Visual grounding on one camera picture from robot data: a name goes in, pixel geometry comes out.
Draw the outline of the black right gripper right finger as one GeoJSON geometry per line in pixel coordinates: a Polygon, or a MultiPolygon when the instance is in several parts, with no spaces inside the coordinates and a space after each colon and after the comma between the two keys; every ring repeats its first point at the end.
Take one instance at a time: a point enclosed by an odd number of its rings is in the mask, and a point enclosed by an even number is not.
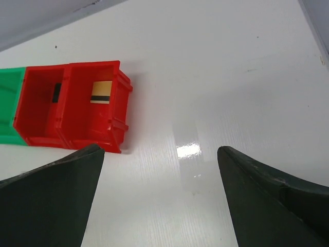
{"type": "Polygon", "coordinates": [[[229,146],[217,160],[239,246],[328,246],[328,187],[229,146]]]}

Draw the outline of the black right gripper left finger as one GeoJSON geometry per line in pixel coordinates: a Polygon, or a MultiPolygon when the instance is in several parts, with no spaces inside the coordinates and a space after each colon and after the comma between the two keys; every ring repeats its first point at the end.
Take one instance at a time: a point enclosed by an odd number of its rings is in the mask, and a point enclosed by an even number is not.
{"type": "Polygon", "coordinates": [[[1,181],[1,246],[81,246],[105,151],[89,145],[1,181]]]}

